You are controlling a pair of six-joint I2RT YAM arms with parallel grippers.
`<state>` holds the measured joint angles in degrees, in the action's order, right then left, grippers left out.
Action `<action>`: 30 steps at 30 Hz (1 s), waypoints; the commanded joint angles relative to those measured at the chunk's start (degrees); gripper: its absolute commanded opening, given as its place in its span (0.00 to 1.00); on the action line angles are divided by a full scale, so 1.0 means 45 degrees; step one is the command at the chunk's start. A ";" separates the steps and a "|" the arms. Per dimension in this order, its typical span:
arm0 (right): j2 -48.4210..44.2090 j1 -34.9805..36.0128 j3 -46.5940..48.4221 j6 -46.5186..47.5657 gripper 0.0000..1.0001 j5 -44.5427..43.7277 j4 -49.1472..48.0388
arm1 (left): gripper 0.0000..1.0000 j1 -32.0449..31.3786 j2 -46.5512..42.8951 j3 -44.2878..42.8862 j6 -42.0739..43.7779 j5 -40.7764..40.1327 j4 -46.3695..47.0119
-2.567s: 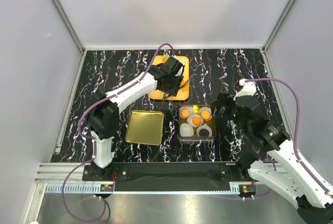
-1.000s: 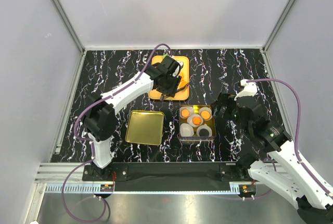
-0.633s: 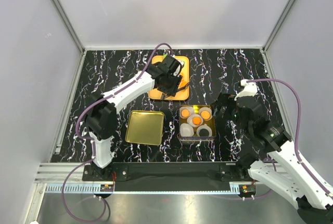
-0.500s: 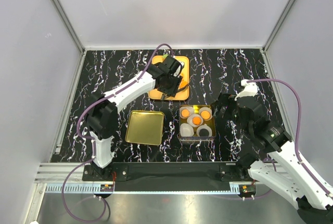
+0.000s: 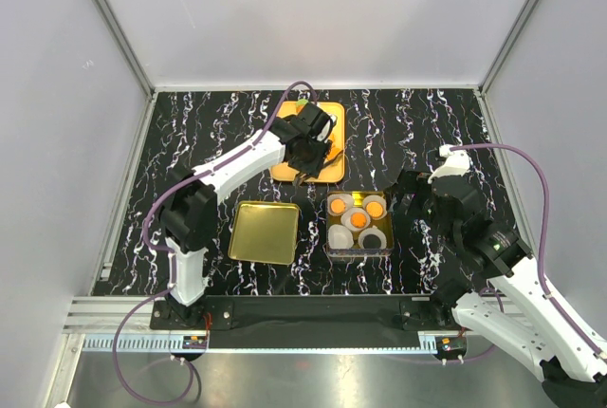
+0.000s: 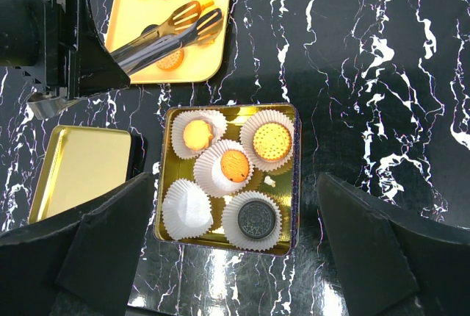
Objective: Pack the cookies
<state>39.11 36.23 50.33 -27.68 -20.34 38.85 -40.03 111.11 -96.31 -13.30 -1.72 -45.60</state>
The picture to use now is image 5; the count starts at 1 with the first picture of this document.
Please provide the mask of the round tan sandwich biscuit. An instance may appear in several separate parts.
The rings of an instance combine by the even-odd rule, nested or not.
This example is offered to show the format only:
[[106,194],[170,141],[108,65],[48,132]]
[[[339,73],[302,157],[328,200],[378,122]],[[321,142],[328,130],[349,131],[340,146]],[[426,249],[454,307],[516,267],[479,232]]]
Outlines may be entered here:
[[373,219],[380,219],[384,214],[384,206],[378,201],[369,201],[365,206],[366,212]]

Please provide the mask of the black sandwich cookie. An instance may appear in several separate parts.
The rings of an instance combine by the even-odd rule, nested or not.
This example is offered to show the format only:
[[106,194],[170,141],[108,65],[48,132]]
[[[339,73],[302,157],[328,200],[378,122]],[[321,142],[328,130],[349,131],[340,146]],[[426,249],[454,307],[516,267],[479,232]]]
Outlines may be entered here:
[[382,241],[377,235],[369,233],[362,239],[362,244],[365,249],[380,249]]

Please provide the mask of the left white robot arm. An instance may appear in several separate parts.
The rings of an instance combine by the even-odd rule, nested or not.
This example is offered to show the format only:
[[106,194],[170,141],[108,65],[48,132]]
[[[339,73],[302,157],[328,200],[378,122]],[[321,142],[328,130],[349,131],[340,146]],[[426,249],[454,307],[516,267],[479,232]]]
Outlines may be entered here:
[[194,168],[172,171],[178,183],[158,208],[169,257],[165,295],[172,317],[186,328],[204,319],[200,301],[209,284],[203,264],[218,228],[218,206],[242,184],[286,163],[303,177],[318,176],[330,153],[339,118],[307,102],[301,110],[273,117],[226,154]]

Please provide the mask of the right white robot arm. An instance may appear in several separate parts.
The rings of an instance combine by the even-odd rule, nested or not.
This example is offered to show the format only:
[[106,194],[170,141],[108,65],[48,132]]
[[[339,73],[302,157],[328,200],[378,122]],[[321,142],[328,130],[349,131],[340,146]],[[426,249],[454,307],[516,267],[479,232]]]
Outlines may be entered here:
[[490,306],[457,279],[431,295],[424,318],[481,335],[529,370],[558,407],[605,406],[606,359],[599,349],[604,339],[566,308],[520,235],[488,218],[477,189],[462,176],[402,170],[387,193],[394,208],[410,195],[406,215],[428,220],[447,248],[501,291],[527,322]]

